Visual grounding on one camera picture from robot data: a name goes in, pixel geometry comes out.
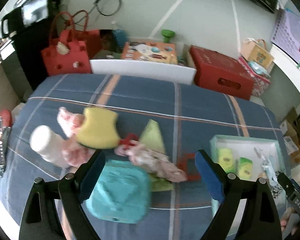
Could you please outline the leopard print scrunchie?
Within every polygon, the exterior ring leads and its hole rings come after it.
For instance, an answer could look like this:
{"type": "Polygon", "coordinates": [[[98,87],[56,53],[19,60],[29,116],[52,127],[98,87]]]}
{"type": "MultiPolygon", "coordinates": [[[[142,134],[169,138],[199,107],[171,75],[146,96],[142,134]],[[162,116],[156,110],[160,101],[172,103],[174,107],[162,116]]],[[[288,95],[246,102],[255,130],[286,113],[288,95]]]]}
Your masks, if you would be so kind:
{"type": "Polygon", "coordinates": [[[271,195],[274,198],[274,200],[276,202],[281,202],[282,198],[283,198],[282,186],[278,182],[275,182],[272,180],[268,182],[268,186],[270,188],[270,192],[271,192],[271,195]]]}

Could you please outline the pink white knit cloth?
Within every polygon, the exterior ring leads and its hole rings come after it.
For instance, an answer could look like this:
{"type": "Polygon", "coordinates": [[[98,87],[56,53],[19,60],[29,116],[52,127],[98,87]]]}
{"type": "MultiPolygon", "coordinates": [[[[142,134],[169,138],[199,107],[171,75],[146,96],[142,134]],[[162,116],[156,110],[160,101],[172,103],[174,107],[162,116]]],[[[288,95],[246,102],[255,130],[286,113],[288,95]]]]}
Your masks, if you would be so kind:
{"type": "Polygon", "coordinates": [[[71,113],[65,107],[60,107],[57,122],[66,135],[62,144],[62,156],[73,167],[79,168],[89,161],[95,150],[80,145],[76,140],[76,134],[83,124],[85,117],[82,114],[71,113]]]}

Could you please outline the white plastic bottle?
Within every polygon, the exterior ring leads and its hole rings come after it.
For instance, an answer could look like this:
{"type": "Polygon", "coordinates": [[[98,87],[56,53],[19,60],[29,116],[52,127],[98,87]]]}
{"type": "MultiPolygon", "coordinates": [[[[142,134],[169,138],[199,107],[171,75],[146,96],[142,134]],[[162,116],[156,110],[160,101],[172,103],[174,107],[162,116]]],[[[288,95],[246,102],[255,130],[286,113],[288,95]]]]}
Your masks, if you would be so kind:
{"type": "Polygon", "coordinates": [[[68,168],[70,165],[62,155],[64,139],[45,125],[34,129],[30,136],[30,147],[38,153],[45,161],[61,168],[68,168]]]}

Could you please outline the teal plastic toy case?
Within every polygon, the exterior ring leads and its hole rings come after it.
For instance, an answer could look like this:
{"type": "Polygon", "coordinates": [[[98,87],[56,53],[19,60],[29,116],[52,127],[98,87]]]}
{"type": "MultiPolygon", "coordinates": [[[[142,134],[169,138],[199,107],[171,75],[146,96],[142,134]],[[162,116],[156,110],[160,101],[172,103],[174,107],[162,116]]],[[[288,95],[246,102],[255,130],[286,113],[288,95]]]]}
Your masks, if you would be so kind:
{"type": "Polygon", "coordinates": [[[136,224],[147,214],[150,202],[148,173],[128,161],[109,160],[85,205],[98,219],[136,224]]]}

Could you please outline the red tape roll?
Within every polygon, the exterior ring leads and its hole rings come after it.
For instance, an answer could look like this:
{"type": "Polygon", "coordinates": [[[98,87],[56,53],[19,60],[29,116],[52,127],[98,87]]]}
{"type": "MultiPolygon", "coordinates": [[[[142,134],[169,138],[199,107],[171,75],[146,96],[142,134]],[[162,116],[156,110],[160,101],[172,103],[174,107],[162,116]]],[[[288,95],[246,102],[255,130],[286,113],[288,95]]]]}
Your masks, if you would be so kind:
{"type": "Polygon", "coordinates": [[[188,181],[198,181],[200,180],[200,174],[196,167],[192,168],[191,165],[195,164],[195,154],[194,153],[187,153],[184,154],[177,163],[177,167],[183,170],[186,175],[188,181]]]}

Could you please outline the yellow sponge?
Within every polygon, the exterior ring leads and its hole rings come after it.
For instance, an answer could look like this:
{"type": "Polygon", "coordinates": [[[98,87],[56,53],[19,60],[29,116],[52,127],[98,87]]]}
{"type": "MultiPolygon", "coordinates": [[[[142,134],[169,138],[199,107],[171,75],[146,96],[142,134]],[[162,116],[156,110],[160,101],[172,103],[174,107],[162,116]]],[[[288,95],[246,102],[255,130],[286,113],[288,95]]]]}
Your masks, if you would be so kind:
{"type": "Polygon", "coordinates": [[[116,128],[116,112],[105,108],[87,107],[83,115],[84,121],[76,133],[79,144],[102,150],[118,146],[120,137],[116,128]]]}

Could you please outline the pink floral cloth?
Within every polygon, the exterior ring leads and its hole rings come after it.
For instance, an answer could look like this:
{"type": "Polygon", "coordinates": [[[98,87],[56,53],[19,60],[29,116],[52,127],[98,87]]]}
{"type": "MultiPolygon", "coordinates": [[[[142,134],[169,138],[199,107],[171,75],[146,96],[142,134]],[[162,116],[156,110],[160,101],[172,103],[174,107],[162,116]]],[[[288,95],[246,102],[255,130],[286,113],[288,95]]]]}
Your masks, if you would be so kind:
{"type": "Polygon", "coordinates": [[[186,173],[170,162],[169,157],[158,151],[150,150],[144,144],[132,140],[128,145],[119,145],[115,154],[127,157],[129,161],[148,173],[173,183],[187,181],[186,173]]]}

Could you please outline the light green cloth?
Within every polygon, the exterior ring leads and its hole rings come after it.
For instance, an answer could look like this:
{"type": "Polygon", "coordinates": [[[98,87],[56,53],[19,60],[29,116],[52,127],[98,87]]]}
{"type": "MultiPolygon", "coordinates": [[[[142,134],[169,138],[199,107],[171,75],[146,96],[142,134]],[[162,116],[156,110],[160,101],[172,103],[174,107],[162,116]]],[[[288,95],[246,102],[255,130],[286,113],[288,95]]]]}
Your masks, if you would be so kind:
{"type": "MultiPolygon", "coordinates": [[[[157,151],[162,154],[166,154],[164,140],[161,134],[159,123],[150,119],[139,137],[139,142],[144,144],[146,148],[157,151]]],[[[155,176],[154,174],[149,175],[151,179],[152,192],[163,192],[173,191],[174,185],[164,179],[155,176]]]]}

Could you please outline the light blue ribbon item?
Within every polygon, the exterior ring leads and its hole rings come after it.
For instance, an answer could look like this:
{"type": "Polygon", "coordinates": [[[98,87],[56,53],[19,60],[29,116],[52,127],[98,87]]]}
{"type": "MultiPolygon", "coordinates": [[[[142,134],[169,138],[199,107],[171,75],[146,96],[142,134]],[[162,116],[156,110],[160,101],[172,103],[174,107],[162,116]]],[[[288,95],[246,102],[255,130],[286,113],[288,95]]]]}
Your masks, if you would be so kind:
{"type": "Polygon", "coordinates": [[[261,152],[261,149],[254,148],[255,153],[262,159],[262,168],[267,175],[270,186],[275,187],[278,185],[277,177],[272,166],[270,159],[267,159],[261,152]]]}

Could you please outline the green tissue pack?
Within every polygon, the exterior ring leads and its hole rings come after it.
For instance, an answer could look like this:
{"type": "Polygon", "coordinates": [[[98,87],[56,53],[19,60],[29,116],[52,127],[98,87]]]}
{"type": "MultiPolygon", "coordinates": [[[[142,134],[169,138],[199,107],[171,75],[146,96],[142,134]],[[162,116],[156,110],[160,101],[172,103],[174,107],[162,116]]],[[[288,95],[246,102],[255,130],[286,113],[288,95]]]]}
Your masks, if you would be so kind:
{"type": "Polygon", "coordinates": [[[236,163],[232,149],[219,148],[217,151],[217,163],[226,173],[236,172],[236,163]]]}
{"type": "Polygon", "coordinates": [[[253,172],[253,161],[240,157],[237,165],[237,175],[241,180],[249,180],[253,172]]]}

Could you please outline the teal shallow box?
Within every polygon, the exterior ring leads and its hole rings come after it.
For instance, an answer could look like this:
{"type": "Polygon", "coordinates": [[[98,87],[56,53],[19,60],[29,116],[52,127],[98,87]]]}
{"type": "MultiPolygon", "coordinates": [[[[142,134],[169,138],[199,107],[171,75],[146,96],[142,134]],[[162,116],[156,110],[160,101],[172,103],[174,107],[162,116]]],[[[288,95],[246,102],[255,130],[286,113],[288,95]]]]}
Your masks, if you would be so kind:
{"type": "MultiPolygon", "coordinates": [[[[237,175],[237,165],[240,157],[247,158],[253,161],[253,172],[251,178],[248,181],[256,181],[258,178],[264,178],[268,183],[268,178],[266,173],[262,168],[262,159],[257,156],[254,148],[261,149],[262,154],[270,159],[272,166],[274,168],[276,176],[279,172],[285,172],[286,167],[283,160],[283,155],[279,142],[270,139],[261,138],[250,138],[250,137],[236,137],[230,135],[215,135],[210,140],[211,147],[211,159],[213,162],[217,163],[217,151],[219,148],[229,148],[232,149],[236,172],[237,175]]],[[[281,209],[286,206],[286,194],[283,192],[283,198],[281,202],[276,202],[274,200],[277,209],[281,209]]]]}

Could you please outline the black remote control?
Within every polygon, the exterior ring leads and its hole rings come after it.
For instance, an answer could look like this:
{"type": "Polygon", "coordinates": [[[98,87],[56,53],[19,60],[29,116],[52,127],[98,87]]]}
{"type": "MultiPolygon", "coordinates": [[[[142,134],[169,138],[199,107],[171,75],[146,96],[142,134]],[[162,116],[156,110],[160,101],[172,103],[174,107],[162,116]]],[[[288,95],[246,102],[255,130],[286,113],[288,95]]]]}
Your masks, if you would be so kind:
{"type": "Polygon", "coordinates": [[[11,127],[4,126],[4,120],[0,116],[0,168],[5,169],[6,166],[6,148],[10,136],[11,127]]]}

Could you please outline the blue plaid bed cover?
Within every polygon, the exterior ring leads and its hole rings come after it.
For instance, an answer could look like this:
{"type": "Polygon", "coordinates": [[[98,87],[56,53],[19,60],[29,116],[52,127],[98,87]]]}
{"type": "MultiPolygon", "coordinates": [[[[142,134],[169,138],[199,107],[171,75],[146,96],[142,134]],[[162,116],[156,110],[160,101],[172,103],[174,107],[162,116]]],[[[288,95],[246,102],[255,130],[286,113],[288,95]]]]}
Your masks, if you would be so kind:
{"type": "MultiPolygon", "coordinates": [[[[251,101],[197,86],[141,77],[68,74],[47,78],[30,96],[12,126],[7,166],[0,176],[0,200],[20,223],[35,178],[60,179],[65,170],[44,161],[29,145],[40,125],[55,133],[60,107],[82,113],[86,107],[115,111],[120,137],[140,135],[149,120],[161,129],[166,154],[174,163],[198,150],[210,151],[215,135],[276,140],[287,175],[289,157],[272,111],[251,101]]],[[[157,192],[146,217],[138,224],[121,224],[90,217],[102,239],[200,239],[212,219],[211,198],[202,181],[177,184],[171,192],[157,192]]]]}

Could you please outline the red round cushion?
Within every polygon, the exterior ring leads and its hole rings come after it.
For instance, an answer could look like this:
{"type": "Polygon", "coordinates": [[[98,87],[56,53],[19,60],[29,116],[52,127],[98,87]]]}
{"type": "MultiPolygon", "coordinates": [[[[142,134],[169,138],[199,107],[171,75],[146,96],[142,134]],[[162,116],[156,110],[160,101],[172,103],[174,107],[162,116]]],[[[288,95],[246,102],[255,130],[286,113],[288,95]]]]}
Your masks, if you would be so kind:
{"type": "Polygon", "coordinates": [[[2,126],[3,127],[11,127],[13,124],[12,114],[9,110],[3,109],[0,112],[0,117],[2,118],[2,126]]]}

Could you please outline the beige small gift bag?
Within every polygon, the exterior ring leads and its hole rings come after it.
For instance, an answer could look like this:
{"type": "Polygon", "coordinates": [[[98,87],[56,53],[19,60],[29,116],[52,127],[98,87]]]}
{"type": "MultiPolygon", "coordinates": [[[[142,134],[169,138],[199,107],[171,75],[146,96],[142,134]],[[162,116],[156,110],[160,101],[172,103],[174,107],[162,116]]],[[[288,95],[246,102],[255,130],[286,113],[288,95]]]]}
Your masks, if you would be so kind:
{"type": "Polygon", "coordinates": [[[274,61],[263,39],[247,38],[243,41],[240,54],[248,62],[256,62],[266,69],[269,69],[274,61]]]}

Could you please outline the red cardboard box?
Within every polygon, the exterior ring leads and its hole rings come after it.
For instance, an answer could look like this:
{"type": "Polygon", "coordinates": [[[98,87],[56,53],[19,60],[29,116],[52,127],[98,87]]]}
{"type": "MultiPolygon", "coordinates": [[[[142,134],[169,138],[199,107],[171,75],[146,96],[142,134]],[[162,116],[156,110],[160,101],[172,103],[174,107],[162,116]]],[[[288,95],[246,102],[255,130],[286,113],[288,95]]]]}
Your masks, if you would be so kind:
{"type": "Polygon", "coordinates": [[[254,80],[234,58],[217,51],[190,46],[196,68],[194,84],[209,90],[249,100],[254,80]]]}

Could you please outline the white foam board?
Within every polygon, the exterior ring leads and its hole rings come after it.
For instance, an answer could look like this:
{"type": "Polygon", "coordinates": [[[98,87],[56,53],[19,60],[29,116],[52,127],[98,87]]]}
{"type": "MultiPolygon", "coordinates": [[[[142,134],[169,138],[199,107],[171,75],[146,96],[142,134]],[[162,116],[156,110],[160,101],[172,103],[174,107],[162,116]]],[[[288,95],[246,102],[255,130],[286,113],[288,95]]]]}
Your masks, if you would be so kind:
{"type": "Polygon", "coordinates": [[[136,60],[90,60],[94,74],[112,74],[144,77],[161,81],[193,84],[196,69],[176,64],[157,63],[136,60]]]}

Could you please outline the red felt handbag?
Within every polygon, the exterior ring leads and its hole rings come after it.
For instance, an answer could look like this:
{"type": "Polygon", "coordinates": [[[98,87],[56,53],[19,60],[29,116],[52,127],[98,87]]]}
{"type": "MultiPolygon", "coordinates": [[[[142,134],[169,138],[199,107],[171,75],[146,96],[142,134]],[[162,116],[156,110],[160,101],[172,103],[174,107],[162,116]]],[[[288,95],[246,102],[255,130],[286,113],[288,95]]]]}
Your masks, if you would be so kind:
{"type": "Polygon", "coordinates": [[[67,11],[55,16],[49,33],[49,46],[41,51],[43,62],[49,76],[61,74],[91,74],[90,60],[102,49],[100,31],[87,30],[88,12],[77,11],[70,15],[67,11]],[[74,17],[84,13],[83,30],[75,28],[74,17]],[[60,16],[68,16],[65,29],[57,38],[53,37],[57,20],[60,16]]]}

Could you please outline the orange toy box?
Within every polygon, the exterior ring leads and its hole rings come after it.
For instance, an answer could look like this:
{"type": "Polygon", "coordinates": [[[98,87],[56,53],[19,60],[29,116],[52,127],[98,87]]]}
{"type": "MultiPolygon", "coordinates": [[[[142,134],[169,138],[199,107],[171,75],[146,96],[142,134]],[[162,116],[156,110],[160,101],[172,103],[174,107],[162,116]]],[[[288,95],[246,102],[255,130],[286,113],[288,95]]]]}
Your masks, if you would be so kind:
{"type": "Polygon", "coordinates": [[[121,59],[178,64],[174,44],[153,41],[127,42],[121,53],[121,59]]]}

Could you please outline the blue water bottle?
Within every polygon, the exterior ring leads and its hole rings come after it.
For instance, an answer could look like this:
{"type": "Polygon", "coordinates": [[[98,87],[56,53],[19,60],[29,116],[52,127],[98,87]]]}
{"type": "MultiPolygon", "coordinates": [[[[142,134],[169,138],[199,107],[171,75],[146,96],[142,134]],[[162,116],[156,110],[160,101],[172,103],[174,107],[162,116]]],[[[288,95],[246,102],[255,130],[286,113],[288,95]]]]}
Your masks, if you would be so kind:
{"type": "Polygon", "coordinates": [[[116,21],[112,21],[111,24],[113,27],[113,36],[117,42],[117,45],[120,49],[123,49],[126,42],[128,41],[127,34],[117,25],[116,21]]]}

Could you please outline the green dumbbell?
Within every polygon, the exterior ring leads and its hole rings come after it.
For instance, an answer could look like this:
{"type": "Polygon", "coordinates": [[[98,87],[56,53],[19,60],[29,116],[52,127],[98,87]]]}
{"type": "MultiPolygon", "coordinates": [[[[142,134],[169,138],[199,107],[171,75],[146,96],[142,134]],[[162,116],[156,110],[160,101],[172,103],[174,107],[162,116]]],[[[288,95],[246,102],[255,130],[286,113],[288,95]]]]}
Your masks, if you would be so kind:
{"type": "Polygon", "coordinates": [[[171,39],[175,37],[175,32],[168,29],[162,29],[161,35],[163,36],[164,43],[170,43],[171,39]]]}

